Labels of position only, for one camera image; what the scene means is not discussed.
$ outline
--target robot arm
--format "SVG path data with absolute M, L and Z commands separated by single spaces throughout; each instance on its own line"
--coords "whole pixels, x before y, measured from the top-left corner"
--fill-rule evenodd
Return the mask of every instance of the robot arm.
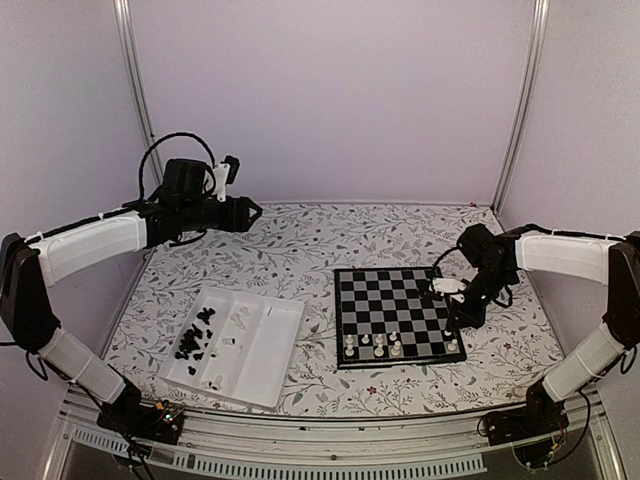
M 133 384 L 62 328 L 51 310 L 47 287 L 122 253 L 166 242 L 190 243 L 193 240 L 182 241 L 187 232 L 203 236 L 208 229 L 248 231 L 262 210 L 246 197 L 226 196 L 226 185 L 233 182 L 238 168 L 233 157 L 214 168 L 196 160 L 172 159 L 167 162 L 163 184 L 149 200 L 131 202 L 49 233 L 26 239 L 14 233 L 4 238 L 0 251 L 2 320 L 17 346 L 38 355 L 58 374 L 103 402 L 108 418 L 102 419 L 101 426 L 144 436 L 137 424 L 147 407 L 140 405 L 141 394 Z M 214 186 L 206 190 L 208 182 Z M 174 428 L 169 441 L 177 440 L 177 434 L 179 429 Z M 162 431 L 159 435 L 166 439 Z
M 477 275 L 466 284 L 447 280 L 433 284 L 436 293 L 451 297 L 449 330 L 482 326 L 486 306 L 505 286 L 518 283 L 518 270 L 555 272 L 609 286 L 603 323 L 529 387 L 522 411 L 487 415 L 485 427 L 492 444 L 548 433 L 558 424 L 565 426 L 564 400 L 601 378 L 640 342 L 640 232 L 625 238 L 533 233 L 539 229 L 527 225 L 493 235 L 484 225 L 469 227 L 457 247 L 478 269 Z

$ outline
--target white chess piece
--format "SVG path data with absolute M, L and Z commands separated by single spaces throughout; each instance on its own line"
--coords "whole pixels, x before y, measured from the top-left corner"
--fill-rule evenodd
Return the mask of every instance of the white chess piece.
M 396 341 L 396 343 L 393 344 L 393 348 L 391 349 L 391 355 L 393 355 L 394 357 L 400 355 L 400 346 L 401 343 L 399 341 Z

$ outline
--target wire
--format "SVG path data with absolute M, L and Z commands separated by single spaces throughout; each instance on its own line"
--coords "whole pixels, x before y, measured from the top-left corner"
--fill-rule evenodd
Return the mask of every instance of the wire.
M 40 357 L 38 357 L 38 363 L 40 364 L 40 368 L 42 369 L 42 372 L 38 372 L 38 370 L 36 370 L 35 367 L 31 363 L 31 360 L 29 358 L 30 353 L 29 352 L 25 352 L 25 353 L 26 353 L 25 358 L 27 360 L 27 364 L 29 365 L 29 368 L 31 369 L 31 371 L 33 373 L 35 373 L 40 379 L 44 380 L 45 382 L 48 381 L 49 380 L 49 376 L 47 375 L 47 370 L 45 368 L 45 365 L 48 365 L 48 364 L 46 362 L 43 362 L 42 359 Z M 56 368 L 52 367 L 51 365 L 48 365 L 48 366 L 54 372 L 56 372 L 58 374 L 58 376 L 60 376 L 64 380 L 64 377 L 62 377 L 61 373 L 59 371 L 57 371 Z M 100 404 L 100 402 L 98 402 L 98 399 L 85 386 L 80 385 L 79 383 L 76 383 L 75 385 L 80 387 L 82 389 L 82 391 L 84 393 L 86 393 L 86 395 L 91 399 L 91 401 L 98 407 L 98 410 L 100 410 L 100 412 L 105 416 L 105 418 L 109 421 L 109 423 L 111 423 L 111 426 L 113 426 L 113 429 L 124 439 L 125 442 L 127 442 L 127 444 L 129 445 L 129 449 L 132 450 L 136 454 L 136 456 L 140 459 L 140 463 L 142 464 L 142 467 L 144 468 L 145 472 L 147 473 L 147 476 L 149 477 L 149 480 L 155 480 L 155 477 L 151 473 L 151 470 L 149 469 L 149 466 L 147 465 L 147 462 L 144 459 L 144 454 L 140 451 L 139 445 L 128 434 L 122 432 L 118 428 L 118 426 L 111 419 L 109 414 L 102 408 L 102 405 Z M 136 476 L 136 478 L 138 480 L 144 480 L 138 474 L 138 472 L 135 471 L 135 468 L 131 468 L 131 471 L 133 472 L 133 474 Z
M 429 282 L 429 286 L 427 287 L 427 289 L 429 290 L 429 292 L 431 294 L 437 296 L 438 298 L 442 298 L 443 296 L 446 298 L 446 296 L 447 296 L 447 295 L 444 295 L 444 294 L 436 293 L 435 288 L 433 287 L 433 280 L 435 279 L 438 265 L 440 264 L 440 262 L 442 260 L 444 260 L 445 257 L 447 257 L 448 255 L 451 255 L 456 250 L 460 250 L 460 247 L 456 246 L 456 247 L 451 247 L 451 248 L 445 250 L 442 254 L 440 254 L 440 256 L 438 258 L 436 258 L 436 261 L 433 262 L 433 264 L 431 265 L 431 270 L 433 270 L 433 278 Z
M 633 364 L 636 363 L 636 357 L 638 356 L 638 347 L 634 345 L 633 350 L 629 350 L 629 351 L 633 351 L 633 355 L 631 356 L 631 361 L 629 362 L 629 364 L 627 365 L 626 363 L 627 362 L 626 354 L 620 361 L 620 373 L 622 375 L 626 375 L 627 373 L 629 373 L 629 370 L 631 370 L 631 367 L 633 367 Z
M 36 376 L 46 382 L 49 380 L 49 375 L 47 374 L 47 369 L 44 367 L 44 363 L 42 362 L 42 359 L 40 357 L 36 357 L 38 359 L 38 364 L 40 365 L 40 371 L 36 370 L 36 367 L 33 366 L 33 364 L 31 363 L 31 354 L 29 352 L 24 352 L 24 358 L 27 360 L 27 365 L 29 365 L 29 368 L 31 369 L 31 371 L 33 373 L 36 374 Z
M 589 398 L 583 393 L 582 390 L 578 390 L 578 393 L 580 394 L 580 396 L 582 398 L 584 398 L 584 401 L 587 403 L 587 419 L 585 420 L 585 424 L 584 424 L 584 428 L 582 429 L 582 433 L 578 437 L 578 440 L 573 445 L 573 447 L 571 447 L 571 450 L 569 450 L 564 457 L 558 458 L 557 460 L 553 460 L 552 462 L 547 464 L 548 467 L 550 467 L 551 465 L 557 465 L 558 463 L 560 463 L 563 460 L 565 460 L 573 452 L 575 452 L 578 449 L 578 447 L 580 446 L 580 444 L 582 443 L 582 440 L 584 440 L 584 437 L 587 435 L 587 431 L 589 431 L 589 421 L 591 420 L 591 402 L 589 401 Z
M 602 235 L 599 233 L 589 233 L 589 232 L 577 232 L 573 230 L 550 230 L 545 227 L 541 227 L 540 225 L 536 225 L 535 223 L 528 223 L 525 225 L 525 228 L 530 230 L 537 230 L 540 233 L 544 233 L 546 235 L 562 235 L 564 237 L 587 237 L 587 238 L 596 238 L 598 240 L 615 240 L 618 242 L 626 241 L 624 237 L 618 237 L 615 235 Z
M 436 261 L 433 262 L 433 265 L 431 265 L 431 268 L 433 268 L 434 270 L 436 268 L 438 268 L 438 265 L 440 264 L 440 262 L 442 260 L 444 260 L 445 257 L 447 257 L 448 255 L 452 254 L 456 250 L 460 250 L 460 247 L 451 247 L 451 248 L 445 250 L 444 253 L 442 253 L 438 258 L 436 258 Z
M 95 406 L 98 407 L 98 410 L 100 410 L 100 412 L 105 416 L 105 418 L 109 421 L 109 423 L 111 423 L 111 426 L 113 427 L 113 429 L 118 434 L 120 434 L 120 436 L 124 439 L 125 442 L 127 442 L 127 444 L 129 445 L 129 448 L 133 451 L 133 453 L 136 454 L 138 459 L 140 459 L 140 463 L 142 464 L 142 467 L 144 468 L 144 471 L 146 472 L 147 476 L 149 477 L 149 480 L 154 480 L 155 477 L 151 473 L 151 470 L 149 469 L 149 466 L 147 465 L 147 462 L 144 459 L 144 453 L 142 453 L 140 451 L 139 445 L 128 434 L 122 432 L 118 428 L 116 423 L 111 419 L 109 414 L 104 410 L 104 408 L 102 407 L 102 404 L 98 401 L 98 399 L 86 387 L 80 385 L 79 383 L 77 383 L 76 385 L 78 387 L 80 387 L 84 393 L 87 394 L 87 396 L 91 399 L 91 401 L 95 404 Z M 142 480 L 142 477 L 138 474 L 138 472 L 135 471 L 135 468 L 132 468 L 131 471 L 134 473 L 136 478 Z
M 144 155 L 142 156 L 142 159 L 140 160 L 140 168 L 138 170 L 138 188 L 140 190 L 140 196 L 138 198 L 138 201 L 142 201 L 144 200 L 144 165 L 147 162 L 147 159 L 149 158 L 149 156 L 151 155 L 151 153 L 158 148 L 158 146 L 163 143 L 166 142 L 167 140 L 171 139 L 171 138 L 175 138 L 175 137 L 188 137 L 188 138 L 193 138 L 196 142 L 198 142 L 200 145 L 202 145 L 202 148 L 205 149 L 205 151 L 207 152 L 207 155 L 209 155 L 209 160 L 211 161 L 211 168 L 215 168 L 216 166 L 216 159 L 213 156 L 213 152 L 211 151 L 211 149 L 209 148 L 209 145 L 207 145 L 207 143 L 200 138 L 198 135 L 196 135 L 195 133 L 189 133 L 189 132 L 174 132 L 174 133 L 170 133 L 168 135 L 165 135 L 164 137 L 156 140 L 153 145 L 151 145 L 146 152 L 144 152 Z
M 513 305 L 513 292 L 509 288 L 509 285 L 504 286 L 504 291 L 507 292 L 507 303 L 502 303 L 497 298 L 493 299 L 493 303 L 495 303 L 496 305 L 502 308 L 509 308 Z

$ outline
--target purple-white wall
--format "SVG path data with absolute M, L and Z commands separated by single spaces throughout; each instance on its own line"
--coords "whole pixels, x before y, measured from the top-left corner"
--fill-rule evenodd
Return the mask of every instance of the purple-white wall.
M 137 196 L 143 146 L 112 2 L 2 2 L 0 65 L 0 237 Z M 52 289 L 54 312 L 94 351 L 139 262 L 124 256 Z M 0 349 L 0 478 L 37 478 L 65 390 L 36 378 L 21 350 Z
M 640 3 L 551 2 L 533 103 L 502 217 L 508 227 L 640 230 Z M 600 322 L 606 289 L 536 274 L 565 348 Z M 628 478 L 640 478 L 640 368 L 599 387 Z
M 156 134 L 256 200 L 491 202 L 531 0 L 132 2 Z M 164 158 L 197 145 L 176 140 Z

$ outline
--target floral tablecloth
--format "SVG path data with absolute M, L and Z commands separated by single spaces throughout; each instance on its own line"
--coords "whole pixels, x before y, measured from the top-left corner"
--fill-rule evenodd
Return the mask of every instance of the floral tablecloth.
M 251 232 L 210 232 L 153 254 L 106 359 L 150 398 L 195 407 L 320 417 L 462 411 L 520 401 L 526 386 L 562 358 L 525 277 L 508 310 L 462 332 L 466 362 L 385 369 L 336 369 L 333 269 L 427 266 L 469 225 L 500 227 L 487 208 L 415 205 L 267 205 Z M 444 276 L 472 278 L 456 253 Z M 307 302 L 292 364 L 275 411 L 169 386 L 156 373 L 203 286 Z

